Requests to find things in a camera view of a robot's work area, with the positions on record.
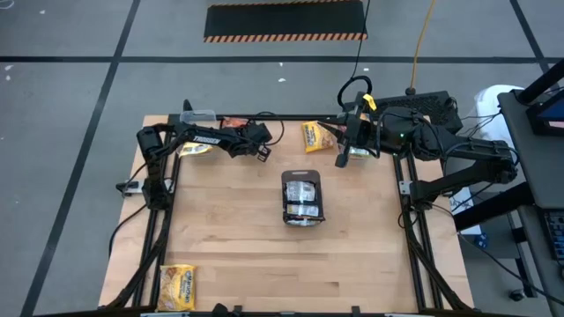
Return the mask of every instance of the black keyboard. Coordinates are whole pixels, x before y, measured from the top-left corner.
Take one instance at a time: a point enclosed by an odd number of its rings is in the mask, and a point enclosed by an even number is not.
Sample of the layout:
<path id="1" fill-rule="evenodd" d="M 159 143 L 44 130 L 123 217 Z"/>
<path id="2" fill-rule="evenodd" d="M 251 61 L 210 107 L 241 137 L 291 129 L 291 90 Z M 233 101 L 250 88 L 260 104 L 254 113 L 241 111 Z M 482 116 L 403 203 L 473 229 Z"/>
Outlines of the black keyboard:
<path id="1" fill-rule="evenodd" d="M 433 124 L 448 126 L 450 132 L 456 133 L 463 127 L 457 109 L 452 106 L 449 93 L 445 91 L 379 99 L 376 105 L 376 115 L 387 107 L 409 107 L 428 115 Z"/>
<path id="2" fill-rule="evenodd" d="M 553 258 L 564 260 L 564 211 L 547 211 L 543 215 L 545 236 Z"/>

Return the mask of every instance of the wooden table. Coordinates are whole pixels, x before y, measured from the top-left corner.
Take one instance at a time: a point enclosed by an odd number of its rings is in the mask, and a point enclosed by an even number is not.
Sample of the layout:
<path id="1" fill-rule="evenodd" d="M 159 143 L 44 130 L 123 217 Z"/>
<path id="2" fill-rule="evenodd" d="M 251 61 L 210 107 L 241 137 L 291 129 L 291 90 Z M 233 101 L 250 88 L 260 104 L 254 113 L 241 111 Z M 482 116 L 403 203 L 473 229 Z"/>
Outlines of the wooden table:
<path id="1" fill-rule="evenodd" d="M 151 115 L 144 125 L 166 121 L 165 115 Z M 267 125 L 277 138 L 279 122 Z M 336 148 L 306 155 L 301 122 L 285 125 L 284 138 L 271 147 L 266 163 L 256 157 L 230 158 L 221 149 L 181 160 L 166 264 L 197 266 L 197 310 L 211 311 L 222 303 L 256 312 L 350 312 L 351 306 L 366 313 L 417 312 L 404 230 L 397 225 L 392 157 L 351 159 L 346 168 L 337 168 Z M 137 149 L 132 171 L 141 164 Z M 416 167 L 422 180 L 442 175 L 438 161 L 417 161 Z M 282 221 L 280 175 L 297 169 L 315 169 L 322 176 L 327 220 L 318 226 Z M 444 198 L 436 203 L 449 207 Z M 143 204 L 141 195 L 127 198 L 121 219 Z M 148 214 L 135 217 L 116 235 L 101 305 L 138 267 Z M 429 210 L 427 222 L 437 269 L 472 306 L 452 218 Z M 427 274 L 421 270 L 427 306 L 432 306 Z M 150 273 L 143 303 L 148 303 L 151 280 Z"/>

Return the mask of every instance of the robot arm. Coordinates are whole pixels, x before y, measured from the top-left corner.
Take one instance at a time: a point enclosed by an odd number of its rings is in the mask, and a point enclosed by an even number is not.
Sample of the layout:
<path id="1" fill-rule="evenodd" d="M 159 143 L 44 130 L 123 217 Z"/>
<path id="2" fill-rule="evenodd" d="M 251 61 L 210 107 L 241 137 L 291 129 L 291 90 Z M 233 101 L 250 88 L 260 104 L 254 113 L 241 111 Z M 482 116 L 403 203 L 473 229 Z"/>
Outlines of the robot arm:
<path id="1" fill-rule="evenodd" d="M 403 156 L 411 151 L 421 160 L 449 157 L 476 160 L 473 166 L 435 181 L 403 183 L 402 193 L 410 195 L 412 205 L 416 207 L 425 206 L 424 203 L 433 202 L 441 193 L 456 188 L 481 181 L 505 184 L 517 175 L 512 149 L 503 141 L 453 135 L 443 126 L 431 124 L 418 111 L 406 107 L 387 108 L 377 123 L 372 123 L 360 118 L 365 109 L 360 101 L 352 112 L 320 122 L 343 145 L 344 150 L 338 155 L 335 166 L 346 166 L 351 147 L 368 150 L 377 158 L 381 152 Z M 331 125 L 346 126 L 346 130 Z"/>
<path id="2" fill-rule="evenodd" d="M 160 132 L 171 132 L 175 139 L 165 146 Z M 147 178 L 142 187 L 147 208 L 164 210 L 171 203 L 169 188 L 166 188 L 160 159 L 172 154 L 186 142 L 210 144 L 227 151 L 234 158 L 239 155 L 257 155 L 265 162 L 271 150 L 265 146 L 272 139 L 266 126 L 249 122 L 239 128 L 206 128 L 196 124 L 178 122 L 144 127 L 137 133 L 139 148 L 147 165 Z"/>

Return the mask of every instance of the hazard striped mat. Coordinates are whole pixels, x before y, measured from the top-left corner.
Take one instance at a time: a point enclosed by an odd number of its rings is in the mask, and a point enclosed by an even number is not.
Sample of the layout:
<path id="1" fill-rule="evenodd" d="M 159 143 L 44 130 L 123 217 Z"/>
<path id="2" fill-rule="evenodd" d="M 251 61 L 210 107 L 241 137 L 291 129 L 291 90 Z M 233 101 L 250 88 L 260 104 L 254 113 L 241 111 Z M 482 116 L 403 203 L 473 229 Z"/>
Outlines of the hazard striped mat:
<path id="1" fill-rule="evenodd" d="M 360 0 L 214 4 L 204 42 L 358 41 L 367 39 L 363 22 Z"/>

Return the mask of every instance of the black desk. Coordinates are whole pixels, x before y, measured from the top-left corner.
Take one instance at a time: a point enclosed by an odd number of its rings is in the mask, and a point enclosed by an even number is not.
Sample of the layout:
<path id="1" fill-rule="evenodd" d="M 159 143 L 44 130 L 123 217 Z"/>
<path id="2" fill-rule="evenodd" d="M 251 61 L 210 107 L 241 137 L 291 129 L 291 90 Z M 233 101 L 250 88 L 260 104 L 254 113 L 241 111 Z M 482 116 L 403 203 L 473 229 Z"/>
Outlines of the black desk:
<path id="1" fill-rule="evenodd" d="M 538 216 L 538 209 L 532 206 L 523 206 L 518 208 L 517 211 L 523 223 L 523 229 L 531 249 L 533 261 L 537 266 L 542 288 L 556 298 L 562 299 L 564 297 L 562 295 L 564 294 L 564 280 L 560 278 L 559 265 L 553 260 L 546 243 Z M 564 316 L 564 306 L 558 305 L 549 299 L 547 302 L 553 316 Z"/>
<path id="2" fill-rule="evenodd" d="M 518 231 L 524 237 L 516 239 L 516 242 L 529 243 L 543 289 L 562 298 L 564 280 L 560 278 L 559 265 L 553 260 L 547 245 L 540 213 L 543 210 L 564 210 L 564 137 L 534 135 L 525 114 L 528 107 L 519 103 L 514 93 L 502 93 L 498 101 L 519 152 L 526 181 L 455 215 L 456 229 L 461 231 L 518 210 L 523 223 L 523 228 Z M 551 300 L 547 302 L 553 316 L 564 316 L 564 306 Z"/>
<path id="3" fill-rule="evenodd" d="M 525 114 L 529 107 L 514 93 L 502 93 L 498 100 L 535 204 L 545 210 L 564 209 L 564 137 L 534 135 Z"/>

